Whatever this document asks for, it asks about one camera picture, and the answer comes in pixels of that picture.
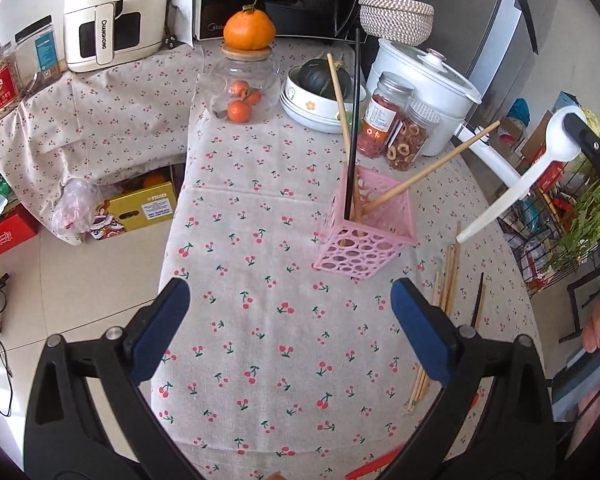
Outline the person's left hand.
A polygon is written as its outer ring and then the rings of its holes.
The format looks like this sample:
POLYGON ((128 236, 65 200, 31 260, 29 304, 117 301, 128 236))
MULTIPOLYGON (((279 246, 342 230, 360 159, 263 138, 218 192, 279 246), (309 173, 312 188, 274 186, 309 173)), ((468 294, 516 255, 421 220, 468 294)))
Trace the person's left hand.
POLYGON ((276 471, 275 474, 271 474, 265 480, 286 480, 286 478, 280 473, 280 471, 276 471))

